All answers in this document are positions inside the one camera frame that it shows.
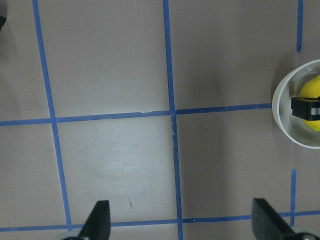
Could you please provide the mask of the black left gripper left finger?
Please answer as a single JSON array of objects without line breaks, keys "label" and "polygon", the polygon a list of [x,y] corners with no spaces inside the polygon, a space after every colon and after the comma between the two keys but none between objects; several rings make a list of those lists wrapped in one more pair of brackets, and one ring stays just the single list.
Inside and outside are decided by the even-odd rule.
[{"label": "black left gripper left finger", "polygon": [[108,240],[111,235],[111,214],[108,200],[96,202],[79,232],[78,240]]}]

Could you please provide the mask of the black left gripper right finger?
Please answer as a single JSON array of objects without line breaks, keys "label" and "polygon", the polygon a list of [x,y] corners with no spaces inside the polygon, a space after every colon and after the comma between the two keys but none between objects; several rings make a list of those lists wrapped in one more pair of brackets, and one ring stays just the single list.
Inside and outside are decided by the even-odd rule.
[{"label": "black left gripper right finger", "polygon": [[295,240],[296,233],[264,198],[254,198],[251,228],[256,240]]}]

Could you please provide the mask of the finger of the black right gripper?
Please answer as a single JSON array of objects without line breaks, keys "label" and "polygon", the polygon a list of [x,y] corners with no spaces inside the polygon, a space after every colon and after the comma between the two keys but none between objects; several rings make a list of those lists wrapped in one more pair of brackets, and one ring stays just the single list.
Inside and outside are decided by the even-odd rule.
[{"label": "finger of the black right gripper", "polygon": [[291,99],[292,115],[303,120],[320,119],[320,98],[293,97]]}]

